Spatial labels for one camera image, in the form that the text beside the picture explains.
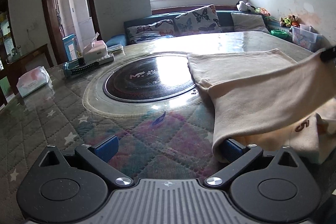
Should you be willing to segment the cream beige garment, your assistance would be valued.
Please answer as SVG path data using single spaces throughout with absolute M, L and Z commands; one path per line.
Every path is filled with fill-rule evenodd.
M 218 161 L 228 160 L 229 138 L 266 151 L 289 145 L 315 164 L 335 149 L 335 64 L 319 52 L 299 62 L 278 49 L 187 58 L 215 108 Z

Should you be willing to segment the white flat box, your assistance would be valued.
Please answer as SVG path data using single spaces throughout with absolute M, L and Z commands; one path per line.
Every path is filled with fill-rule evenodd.
M 99 65 L 114 61 L 114 55 L 123 52 L 123 45 L 117 44 L 107 48 L 107 55 L 98 60 Z

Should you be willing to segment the panda plush toy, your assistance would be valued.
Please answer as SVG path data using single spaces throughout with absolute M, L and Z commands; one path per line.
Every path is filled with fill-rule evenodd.
M 256 8 L 252 6 L 249 2 L 238 1 L 236 3 L 236 8 L 241 12 L 255 12 Z

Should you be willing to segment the left butterfly print pillow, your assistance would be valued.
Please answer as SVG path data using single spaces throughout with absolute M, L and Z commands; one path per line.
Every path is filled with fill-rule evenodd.
M 131 44 L 160 38 L 172 38 L 175 36 L 174 22 L 171 19 L 165 19 L 143 26 L 128 27 L 126 36 Z

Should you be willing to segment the pink tissue box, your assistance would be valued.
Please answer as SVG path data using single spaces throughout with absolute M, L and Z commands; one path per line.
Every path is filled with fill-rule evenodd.
M 108 55 L 108 47 L 103 40 L 98 40 L 99 35 L 96 32 L 91 43 L 84 48 L 83 58 L 85 63 L 91 63 Z

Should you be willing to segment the colourful plush toys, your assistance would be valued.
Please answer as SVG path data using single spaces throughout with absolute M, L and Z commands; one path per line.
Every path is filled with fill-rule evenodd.
M 290 28 L 292 26 L 299 28 L 299 17 L 297 15 L 288 15 L 287 17 L 281 17 L 279 19 L 281 27 Z

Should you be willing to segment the soft pack of tissues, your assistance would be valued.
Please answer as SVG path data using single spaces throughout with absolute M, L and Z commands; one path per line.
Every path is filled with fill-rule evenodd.
M 36 67 L 18 79 L 17 89 L 22 98 L 33 93 L 42 86 L 48 84 L 50 81 L 50 75 L 45 67 Z

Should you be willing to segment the dark wooden cabinet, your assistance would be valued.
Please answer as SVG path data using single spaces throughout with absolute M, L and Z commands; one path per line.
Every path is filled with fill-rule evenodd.
M 1 0 L 1 105 L 7 105 L 18 94 L 19 77 L 27 71 L 44 65 L 54 66 L 48 45 L 23 53 L 13 36 L 8 0 Z

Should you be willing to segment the clear plastic storage box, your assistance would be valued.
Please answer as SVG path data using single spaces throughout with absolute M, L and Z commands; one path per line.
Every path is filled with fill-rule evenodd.
M 322 36 L 315 32 L 310 32 L 302 28 L 291 27 L 292 43 L 305 48 L 311 52 L 316 52 L 321 47 Z

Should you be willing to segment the right butterfly print pillow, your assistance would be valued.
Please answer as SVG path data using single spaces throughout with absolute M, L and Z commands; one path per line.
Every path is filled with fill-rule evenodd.
M 203 6 L 174 18 L 181 35 L 196 35 L 222 32 L 222 26 L 214 5 Z

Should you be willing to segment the teal black hairbrush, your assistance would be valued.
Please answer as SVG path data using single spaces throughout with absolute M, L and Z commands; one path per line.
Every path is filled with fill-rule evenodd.
M 83 58 L 65 62 L 63 64 L 63 73 L 65 78 L 81 75 L 99 66 L 98 61 L 86 64 Z

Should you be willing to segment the butterfly print pillow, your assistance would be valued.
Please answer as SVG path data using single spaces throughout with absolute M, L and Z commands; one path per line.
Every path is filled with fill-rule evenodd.
M 128 27 L 126 36 L 131 44 L 160 38 L 172 38 L 175 36 L 174 22 L 171 19 L 165 19 L 143 26 Z
M 203 6 L 174 18 L 181 35 L 196 35 L 222 32 L 222 26 L 214 5 Z

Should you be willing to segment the blue white small cupboard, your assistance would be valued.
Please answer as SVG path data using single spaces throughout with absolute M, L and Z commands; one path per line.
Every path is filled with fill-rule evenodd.
M 77 59 L 77 39 L 75 34 L 70 34 L 64 38 L 62 38 L 64 49 L 66 51 L 66 56 L 68 61 L 73 61 Z

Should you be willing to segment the round black induction cooktop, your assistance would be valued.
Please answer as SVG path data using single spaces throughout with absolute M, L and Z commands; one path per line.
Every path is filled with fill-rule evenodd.
M 157 102 L 196 87 L 187 55 L 161 53 L 140 57 L 116 68 L 102 88 L 109 98 L 127 103 Z

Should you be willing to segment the grey plain cushion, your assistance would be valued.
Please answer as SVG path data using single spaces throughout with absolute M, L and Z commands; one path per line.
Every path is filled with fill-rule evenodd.
M 232 12 L 231 17 L 235 32 L 258 31 L 269 34 L 261 15 Z

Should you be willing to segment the green plastic bowl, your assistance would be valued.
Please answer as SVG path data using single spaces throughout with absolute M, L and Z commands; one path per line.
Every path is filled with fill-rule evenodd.
M 271 30 L 270 33 L 271 33 L 271 35 L 276 36 L 277 38 L 280 38 L 280 39 L 284 39 L 284 40 L 289 37 L 289 35 L 286 31 Z

